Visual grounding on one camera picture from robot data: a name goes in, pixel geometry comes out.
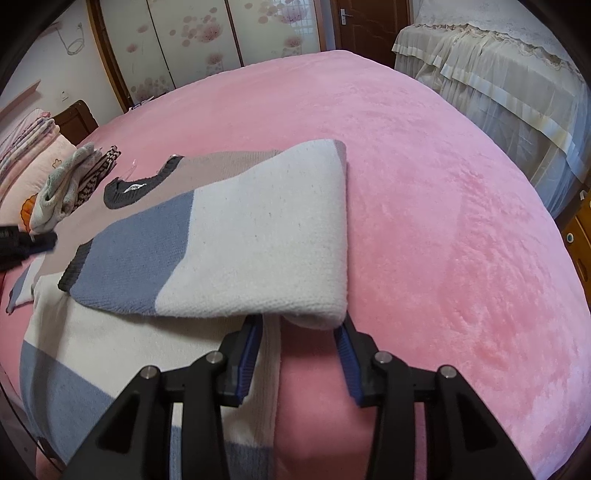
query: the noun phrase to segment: blue stripe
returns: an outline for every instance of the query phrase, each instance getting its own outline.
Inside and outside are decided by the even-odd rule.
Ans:
[[[114,400],[26,341],[22,343],[20,381],[22,401],[32,434],[46,438],[66,463]],[[170,437],[172,480],[181,479],[180,445],[181,429],[173,427]],[[273,478],[273,452],[270,447],[250,447],[231,442],[225,445],[232,480]]]
[[[187,250],[193,191],[109,225],[70,295],[87,307],[156,315],[158,293]]]

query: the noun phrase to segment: wooden headboard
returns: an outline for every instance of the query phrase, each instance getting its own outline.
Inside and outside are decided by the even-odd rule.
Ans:
[[[60,133],[73,145],[79,145],[99,126],[83,100],[73,103],[53,119],[59,125]]]

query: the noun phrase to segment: lace bedspread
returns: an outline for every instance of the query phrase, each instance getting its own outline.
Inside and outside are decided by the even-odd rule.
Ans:
[[[507,34],[574,65],[554,34],[518,0],[423,0],[417,25],[472,25]]]

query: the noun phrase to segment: wardrobe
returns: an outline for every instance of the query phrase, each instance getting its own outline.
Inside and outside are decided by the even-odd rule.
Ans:
[[[134,103],[215,73],[320,51],[314,0],[100,0]]]

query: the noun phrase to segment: metal screw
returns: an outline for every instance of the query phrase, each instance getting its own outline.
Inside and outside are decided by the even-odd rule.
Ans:
[[[214,350],[213,352],[209,352],[205,356],[205,360],[207,360],[211,364],[218,364],[223,360],[223,353]]]
[[[158,374],[158,367],[154,365],[146,365],[142,370],[139,371],[139,376],[146,380],[154,378]]]
[[[457,370],[451,365],[443,365],[443,367],[439,369],[439,373],[445,378],[454,378],[457,375]]]
[[[392,354],[384,351],[379,351],[374,355],[375,361],[379,364],[388,364],[392,361]]]

